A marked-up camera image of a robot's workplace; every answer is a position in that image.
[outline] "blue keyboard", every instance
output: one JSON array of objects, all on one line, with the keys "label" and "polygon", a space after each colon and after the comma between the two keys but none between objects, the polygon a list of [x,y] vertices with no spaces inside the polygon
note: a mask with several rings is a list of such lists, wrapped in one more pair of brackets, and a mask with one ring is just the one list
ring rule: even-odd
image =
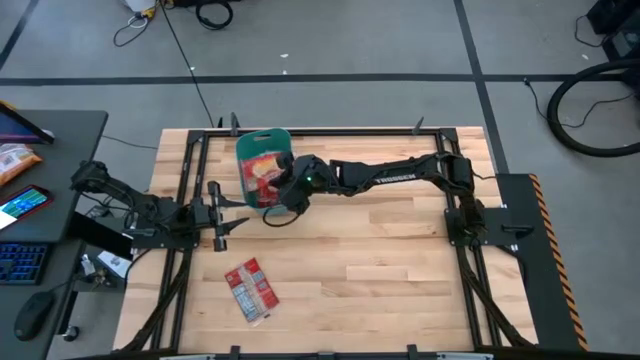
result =
[{"label": "blue keyboard", "polygon": [[49,245],[0,243],[0,285],[38,285]]}]

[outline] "butcher block tabletop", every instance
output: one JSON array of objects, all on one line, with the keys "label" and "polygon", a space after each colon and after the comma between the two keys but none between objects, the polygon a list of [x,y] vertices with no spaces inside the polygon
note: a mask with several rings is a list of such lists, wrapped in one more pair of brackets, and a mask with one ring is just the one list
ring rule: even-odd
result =
[{"label": "butcher block tabletop", "polygon": [[[494,175],[482,127],[456,128],[462,154],[481,176]],[[150,192],[176,196],[187,129],[162,133]],[[242,200],[234,137],[209,142],[205,179],[220,183],[230,200]],[[436,152],[429,136],[293,137],[296,156],[368,164]],[[193,193],[199,150],[192,159],[187,200]],[[476,179],[476,196],[500,206],[495,179]],[[203,189],[206,203],[210,199]],[[227,237],[228,251],[214,252],[212,232],[203,231],[189,276],[180,353],[404,352],[472,350],[455,249],[447,239],[444,194],[427,181],[376,186],[347,198],[313,195],[293,224],[272,228],[248,207],[226,210],[225,220],[251,219]],[[272,222],[285,221],[272,219]],[[493,298],[520,333],[536,342],[517,260],[483,247]],[[128,343],[158,300],[166,250],[152,250],[136,263],[114,348]],[[225,273],[256,258],[280,304],[258,325],[248,324]],[[473,256],[469,252],[473,266]],[[176,269],[180,258],[176,259]],[[476,297],[485,344],[489,332]],[[165,317],[163,345],[173,319]]]}]

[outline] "black metal frame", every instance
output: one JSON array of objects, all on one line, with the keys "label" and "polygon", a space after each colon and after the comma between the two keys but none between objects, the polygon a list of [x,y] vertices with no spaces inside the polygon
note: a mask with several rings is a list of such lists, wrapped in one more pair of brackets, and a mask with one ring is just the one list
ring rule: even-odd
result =
[{"label": "black metal frame", "polygon": [[[450,141],[451,144],[451,152],[455,154],[460,154],[460,146],[457,142],[457,132],[455,128],[439,128],[439,129],[419,129],[419,128],[297,128],[297,129],[287,129],[291,136],[432,136],[435,139],[436,149],[438,151],[445,151],[445,141]],[[191,161],[193,158],[193,152],[195,149],[195,144],[200,142],[200,157],[198,159],[198,168],[195,177],[195,187],[194,187],[194,197],[200,197],[202,194],[202,181],[205,175],[206,161],[207,161],[207,151],[209,147],[209,141],[212,138],[221,138],[221,137],[235,137],[241,136],[255,130],[251,129],[241,129],[234,127],[233,129],[217,129],[217,130],[191,130],[187,136],[187,147],[185,149],[184,159],[182,163],[182,172],[180,176],[180,183],[178,186],[178,194],[177,201],[179,203],[184,203],[185,201],[185,193],[187,189],[187,182],[189,179],[189,171],[191,168]],[[452,210],[455,209],[455,200],[451,194],[446,194],[447,199],[447,208]],[[167,250],[167,257],[165,260],[165,268],[162,277],[162,283],[160,286],[160,294],[159,299],[161,299],[167,292],[167,289],[171,283],[172,271],[175,262],[175,250]],[[460,272],[462,273],[463,264],[466,264],[469,267],[469,262],[467,259],[467,250],[464,247],[456,246],[456,254],[458,258],[458,265],[460,267]],[[192,259],[192,250],[185,249],[183,254],[183,260],[186,261],[190,267],[190,262]],[[487,276],[487,270],[484,262],[484,257],[482,254],[482,249],[480,246],[477,246],[473,249],[473,255],[476,264],[476,272],[478,274],[478,280],[485,290],[486,294],[491,297],[491,289],[489,287],[489,281]],[[463,293],[465,298],[465,306],[467,310],[467,316],[469,321],[469,328],[471,332],[471,340],[474,348],[478,348],[483,346],[482,336],[480,333],[480,326],[478,322],[478,314],[476,310],[476,304],[473,296],[473,291],[469,284],[462,277],[462,286]],[[182,329],[182,319],[184,316],[184,301],[186,298],[188,282],[186,282],[183,287],[178,292],[177,303],[175,308],[175,315],[173,319],[173,326],[171,331],[171,343],[170,348],[177,351],[180,344],[180,332]],[[486,313],[488,324],[489,324],[489,333],[491,337],[491,344],[494,346],[501,346],[501,338],[500,331],[498,330],[498,326],[492,316],[487,312]],[[162,329],[164,326],[164,321],[160,321],[158,326],[156,327],[152,339],[151,339],[151,349],[159,349],[160,348],[160,340],[162,337]],[[403,354],[402,356],[406,357],[406,353],[384,353],[380,354],[382,358],[393,358],[400,356],[399,354]],[[421,353],[426,356],[433,356],[434,353]]]}]

